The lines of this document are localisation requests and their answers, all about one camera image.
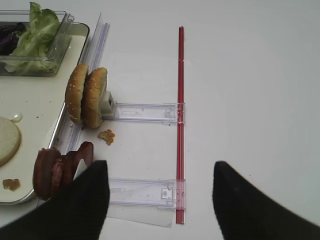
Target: clear plastic container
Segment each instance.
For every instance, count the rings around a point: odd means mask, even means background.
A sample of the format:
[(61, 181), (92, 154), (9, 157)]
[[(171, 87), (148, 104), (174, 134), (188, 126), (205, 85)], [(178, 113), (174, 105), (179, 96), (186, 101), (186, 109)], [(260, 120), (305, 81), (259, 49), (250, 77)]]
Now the clear plastic container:
[[(72, 38), (70, 29), (75, 18), (65, 11), (55, 11), (55, 14), (60, 24), (46, 56), (0, 55), (0, 76), (53, 76), (57, 73)], [(29, 18), (29, 11), (0, 11), (0, 26), (17, 23), (29, 26)], [(20, 67), (18, 70), (8, 72), (7, 63), (25, 64), (28, 67)], [(49, 67), (34, 70), (32, 66), (39, 64)]]

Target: plastic tray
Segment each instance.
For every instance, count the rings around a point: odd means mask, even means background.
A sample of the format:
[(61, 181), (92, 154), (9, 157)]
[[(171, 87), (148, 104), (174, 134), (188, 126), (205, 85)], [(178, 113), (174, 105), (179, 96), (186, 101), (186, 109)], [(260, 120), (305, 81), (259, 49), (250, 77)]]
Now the plastic tray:
[(22, 135), (20, 148), (14, 157), (0, 167), (1, 180), (19, 179), (15, 191), (0, 187), (0, 205), (15, 205), (33, 197), (33, 170), (38, 151), (53, 142), (61, 121), (64, 96), (69, 76), (83, 58), (89, 27), (74, 23), (71, 41), (61, 67), (55, 76), (2, 76), (0, 78), (1, 116), (12, 119), (22, 115), (16, 125)]

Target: red stick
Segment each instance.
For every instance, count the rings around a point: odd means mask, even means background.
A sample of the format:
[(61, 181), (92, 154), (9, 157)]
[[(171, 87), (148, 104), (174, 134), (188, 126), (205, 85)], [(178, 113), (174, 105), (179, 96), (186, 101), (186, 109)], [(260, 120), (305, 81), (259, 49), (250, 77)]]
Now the red stick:
[[(178, 119), (177, 124), (177, 165), (176, 165), (176, 179), (185, 179), (185, 124), (183, 115), (183, 104), (185, 103), (185, 87), (184, 87), (184, 62), (185, 62), (185, 30), (184, 27), (179, 27), (179, 59), (178, 59)], [(185, 223), (185, 211), (181, 209), (176, 210), (175, 217), (176, 224)]]

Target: lettuce leaf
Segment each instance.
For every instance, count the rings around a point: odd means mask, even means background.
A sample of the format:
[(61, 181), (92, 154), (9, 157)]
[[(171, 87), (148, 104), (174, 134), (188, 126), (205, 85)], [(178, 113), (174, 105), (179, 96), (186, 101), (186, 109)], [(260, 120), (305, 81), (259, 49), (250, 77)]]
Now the lettuce leaf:
[(59, 27), (56, 13), (50, 9), (41, 10), (38, 3), (30, 2), (29, 27), (20, 36), (16, 49), (10, 56), (43, 57), (43, 61), (6, 60), (8, 72), (50, 71), (57, 63), (45, 61), (46, 53)]

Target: bun slice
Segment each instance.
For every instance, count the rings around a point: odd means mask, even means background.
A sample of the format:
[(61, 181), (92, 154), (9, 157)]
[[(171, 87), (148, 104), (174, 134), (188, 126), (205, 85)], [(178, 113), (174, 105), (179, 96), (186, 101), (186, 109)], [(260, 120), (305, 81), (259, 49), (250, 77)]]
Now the bun slice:
[(107, 87), (107, 74), (106, 68), (99, 67), (92, 71), (85, 81), (81, 111), (85, 127), (98, 128), (102, 123), (99, 102)]
[(73, 70), (65, 89), (65, 106), (71, 121), (82, 124), (82, 100), (89, 65), (79, 64)]

